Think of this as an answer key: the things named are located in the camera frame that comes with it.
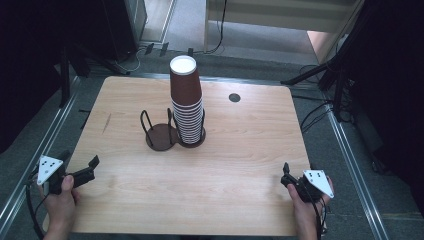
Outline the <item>black metal stand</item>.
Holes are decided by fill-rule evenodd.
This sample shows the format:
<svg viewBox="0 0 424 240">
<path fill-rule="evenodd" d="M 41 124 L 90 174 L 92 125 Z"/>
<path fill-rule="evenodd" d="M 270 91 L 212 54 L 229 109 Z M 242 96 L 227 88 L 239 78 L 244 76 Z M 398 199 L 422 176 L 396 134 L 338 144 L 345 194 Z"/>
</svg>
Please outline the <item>black metal stand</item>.
<svg viewBox="0 0 424 240">
<path fill-rule="evenodd" d="M 78 76 L 87 76 L 90 68 L 85 60 L 90 58 L 103 67 L 118 75 L 129 75 L 130 72 L 120 70 L 112 65 L 100 55 L 87 49 L 81 44 L 65 43 L 60 51 L 60 82 L 61 82 L 61 102 L 59 107 L 63 108 L 70 101 L 70 75 L 69 66 L 72 66 Z"/>
</svg>

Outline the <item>black wire cup holder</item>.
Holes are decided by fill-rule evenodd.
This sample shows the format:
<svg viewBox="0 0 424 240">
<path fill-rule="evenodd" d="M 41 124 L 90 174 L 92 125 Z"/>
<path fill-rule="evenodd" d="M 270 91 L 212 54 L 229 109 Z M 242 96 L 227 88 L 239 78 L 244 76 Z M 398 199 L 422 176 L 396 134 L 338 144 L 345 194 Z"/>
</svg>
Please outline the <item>black wire cup holder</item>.
<svg viewBox="0 0 424 240">
<path fill-rule="evenodd" d="M 179 125 L 174 119 L 174 114 L 167 109 L 167 122 L 153 125 L 146 110 L 140 113 L 140 124 L 145 133 L 146 144 L 154 151 L 167 151 L 175 144 L 185 148 L 196 148 L 200 146 L 206 138 L 206 130 L 201 126 L 199 139 L 194 143 L 183 141 L 183 135 Z"/>
</svg>

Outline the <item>person's right hand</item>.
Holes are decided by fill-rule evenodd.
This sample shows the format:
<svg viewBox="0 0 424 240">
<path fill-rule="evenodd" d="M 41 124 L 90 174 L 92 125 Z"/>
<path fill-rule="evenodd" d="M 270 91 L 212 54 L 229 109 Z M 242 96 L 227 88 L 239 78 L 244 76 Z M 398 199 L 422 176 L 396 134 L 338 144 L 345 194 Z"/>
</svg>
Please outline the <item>person's right hand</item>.
<svg viewBox="0 0 424 240">
<path fill-rule="evenodd" d="M 287 186 L 287 191 L 294 207 L 295 225 L 298 232 L 315 232 L 318 234 L 317 213 L 321 213 L 323 205 L 305 203 L 302 201 L 293 184 Z"/>
</svg>

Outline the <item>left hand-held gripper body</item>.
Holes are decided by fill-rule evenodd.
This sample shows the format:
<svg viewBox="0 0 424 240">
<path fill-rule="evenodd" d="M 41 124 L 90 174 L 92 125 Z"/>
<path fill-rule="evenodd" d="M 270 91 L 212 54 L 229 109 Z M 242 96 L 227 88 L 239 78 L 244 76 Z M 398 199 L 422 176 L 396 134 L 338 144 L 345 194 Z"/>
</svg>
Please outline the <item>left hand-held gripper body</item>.
<svg viewBox="0 0 424 240">
<path fill-rule="evenodd" d="M 82 170 L 71 173 L 74 179 L 73 187 L 77 188 L 94 180 L 94 170 L 87 166 Z M 62 191 L 62 182 L 66 176 L 68 176 L 68 173 L 64 168 L 63 161 L 48 156 L 40 158 L 36 183 L 43 188 L 44 195 L 59 195 Z"/>
</svg>

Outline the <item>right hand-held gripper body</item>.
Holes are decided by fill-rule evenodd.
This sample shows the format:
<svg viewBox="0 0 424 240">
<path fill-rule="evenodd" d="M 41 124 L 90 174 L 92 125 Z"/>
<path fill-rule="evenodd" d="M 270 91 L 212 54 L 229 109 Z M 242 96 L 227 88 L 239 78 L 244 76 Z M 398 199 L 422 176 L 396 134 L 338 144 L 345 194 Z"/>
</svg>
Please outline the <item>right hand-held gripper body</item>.
<svg viewBox="0 0 424 240">
<path fill-rule="evenodd" d="M 288 171 L 284 171 L 281 183 L 285 187 L 293 184 L 299 197 L 304 202 L 318 202 L 324 195 L 329 198 L 334 197 L 333 189 L 323 170 L 304 170 L 303 175 L 299 178 L 295 178 Z"/>
</svg>

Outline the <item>dark cabinet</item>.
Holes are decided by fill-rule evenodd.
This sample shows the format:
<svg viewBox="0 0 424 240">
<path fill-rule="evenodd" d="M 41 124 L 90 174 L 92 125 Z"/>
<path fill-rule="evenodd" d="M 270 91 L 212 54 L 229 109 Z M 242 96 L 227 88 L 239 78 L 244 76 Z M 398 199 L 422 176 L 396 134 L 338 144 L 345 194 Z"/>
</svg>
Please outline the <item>dark cabinet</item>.
<svg viewBox="0 0 424 240">
<path fill-rule="evenodd" d="M 147 21 L 144 0 L 101 0 L 113 46 L 113 59 L 123 61 L 139 48 Z"/>
</svg>

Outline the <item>black tripod stand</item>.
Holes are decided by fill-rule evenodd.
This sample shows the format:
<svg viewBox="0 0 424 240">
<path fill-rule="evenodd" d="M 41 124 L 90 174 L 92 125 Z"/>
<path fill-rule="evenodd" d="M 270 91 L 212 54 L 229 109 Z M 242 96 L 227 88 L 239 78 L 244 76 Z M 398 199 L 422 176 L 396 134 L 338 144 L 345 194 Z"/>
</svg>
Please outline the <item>black tripod stand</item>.
<svg viewBox="0 0 424 240">
<path fill-rule="evenodd" d="M 354 45 L 356 38 L 356 33 L 352 31 L 345 38 L 340 49 L 336 51 L 335 55 L 330 60 L 290 80 L 281 81 L 281 84 L 286 86 L 293 86 L 323 72 L 323 75 L 318 82 L 318 87 L 321 91 L 327 91 L 331 86 L 335 86 L 332 103 L 333 113 L 337 121 L 341 122 L 343 87 L 348 79 L 348 61 L 349 56 L 351 55 L 351 48 Z"/>
</svg>

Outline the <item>metal floor rail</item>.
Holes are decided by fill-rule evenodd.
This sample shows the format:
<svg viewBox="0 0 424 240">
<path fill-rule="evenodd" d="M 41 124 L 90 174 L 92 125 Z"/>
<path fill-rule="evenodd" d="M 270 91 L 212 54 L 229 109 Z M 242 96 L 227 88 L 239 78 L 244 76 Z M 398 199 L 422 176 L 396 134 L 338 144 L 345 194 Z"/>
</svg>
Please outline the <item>metal floor rail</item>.
<svg viewBox="0 0 424 240">
<path fill-rule="evenodd" d="M 7 236 L 23 202 L 25 183 L 41 155 L 49 155 L 79 93 L 81 78 L 73 77 L 70 99 L 59 106 L 54 94 L 24 128 L 12 146 L 0 154 L 0 239 Z"/>
<path fill-rule="evenodd" d="M 336 119 L 333 111 L 335 107 L 330 104 L 327 107 L 329 113 L 329 122 L 333 129 L 334 135 L 338 141 L 339 148 L 343 155 L 343 159 L 347 165 L 349 176 L 352 179 L 359 201 L 363 208 L 366 220 L 370 226 L 371 232 L 374 236 L 374 240 L 390 240 L 389 235 L 384 226 L 380 212 L 377 205 L 371 195 L 371 192 L 365 182 L 363 174 L 356 161 L 355 154 L 351 148 L 351 145 L 347 139 L 346 133 L 341 123 Z"/>
</svg>

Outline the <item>white furniture frame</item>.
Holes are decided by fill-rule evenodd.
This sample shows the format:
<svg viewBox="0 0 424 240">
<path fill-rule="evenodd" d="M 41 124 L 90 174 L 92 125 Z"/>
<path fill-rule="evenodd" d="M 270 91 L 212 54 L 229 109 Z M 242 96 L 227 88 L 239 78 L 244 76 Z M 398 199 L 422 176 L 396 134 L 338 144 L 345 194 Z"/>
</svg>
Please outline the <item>white furniture frame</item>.
<svg viewBox="0 0 424 240">
<path fill-rule="evenodd" d="M 206 19 L 306 30 L 323 61 L 365 0 L 206 0 Z"/>
</svg>

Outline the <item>black curtain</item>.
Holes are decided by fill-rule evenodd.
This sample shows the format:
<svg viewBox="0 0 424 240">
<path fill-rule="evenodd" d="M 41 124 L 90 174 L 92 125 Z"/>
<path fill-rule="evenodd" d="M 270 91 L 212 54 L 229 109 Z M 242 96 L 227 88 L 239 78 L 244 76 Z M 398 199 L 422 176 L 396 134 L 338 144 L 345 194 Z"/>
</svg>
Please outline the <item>black curtain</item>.
<svg viewBox="0 0 424 240">
<path fill-rule="evenodd" d="M 352 93 L 424 217 L 424 0 L 366 0 L 351 48 Z"/>
<path fill-rule="evenodd" d="M 0 154 L 62 86 L 55 66 L 93 0 L 0 0 Z"/>
</svg>

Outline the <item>stack of brown paper cups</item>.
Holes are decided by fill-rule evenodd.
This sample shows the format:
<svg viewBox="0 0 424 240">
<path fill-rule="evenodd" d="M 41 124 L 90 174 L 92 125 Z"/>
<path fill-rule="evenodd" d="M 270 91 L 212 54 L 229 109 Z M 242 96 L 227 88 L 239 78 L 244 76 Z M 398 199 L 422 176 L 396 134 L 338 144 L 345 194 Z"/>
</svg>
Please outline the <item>stack of brown paper cups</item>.
<svg viewBox="0 0 424 240">
<path fill-rule="evenodd" d="M 203 138 L 203 95 L 196 60 L 181 55 L 170 61 L 170 91 L 173 118 L 180 141 L 199 145 Z"/>
</svg>

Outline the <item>person's left hand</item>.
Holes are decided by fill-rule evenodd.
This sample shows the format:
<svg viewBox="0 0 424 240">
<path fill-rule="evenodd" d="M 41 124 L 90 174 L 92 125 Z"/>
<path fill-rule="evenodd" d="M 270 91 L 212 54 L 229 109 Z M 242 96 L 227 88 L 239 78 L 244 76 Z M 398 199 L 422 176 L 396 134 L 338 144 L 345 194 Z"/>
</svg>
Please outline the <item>person's left hand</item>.
<svg viewBox="0 0 424 240">
<path fill-rule="evenodd" d="M 66 231 L 71 233 L 76 219 L 76 205 L 80 201 L 80 193 L 73 187 L 71 175 L 64 178 L 59 195 L 49 195 L 44 200 L 49 217 L 48 231 Z"/>
</svg>

